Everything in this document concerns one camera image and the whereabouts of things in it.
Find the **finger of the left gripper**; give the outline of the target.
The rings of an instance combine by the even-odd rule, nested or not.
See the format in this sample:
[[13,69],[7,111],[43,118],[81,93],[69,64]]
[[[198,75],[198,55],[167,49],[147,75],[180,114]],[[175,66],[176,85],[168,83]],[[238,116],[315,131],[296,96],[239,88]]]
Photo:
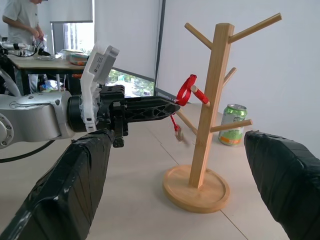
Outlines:
[[175,114],[181,107],[161,96],[127,98],[124,116],[128,123],[162,120]]

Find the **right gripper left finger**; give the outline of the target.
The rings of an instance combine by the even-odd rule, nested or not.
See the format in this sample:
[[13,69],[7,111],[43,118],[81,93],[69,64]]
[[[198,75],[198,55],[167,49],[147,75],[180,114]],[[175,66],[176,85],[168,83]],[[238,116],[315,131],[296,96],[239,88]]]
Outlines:
[[106,180],[112,133],[73,140],[24,200],[2,240],[85,240]]

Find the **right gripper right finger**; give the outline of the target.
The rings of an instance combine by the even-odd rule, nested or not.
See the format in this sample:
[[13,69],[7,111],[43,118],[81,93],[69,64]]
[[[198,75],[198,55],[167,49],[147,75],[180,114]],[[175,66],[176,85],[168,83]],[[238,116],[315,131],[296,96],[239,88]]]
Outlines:
[[260,131],[244,136],[261,199],[291,240],[320,238],[320,160],[303,144]]

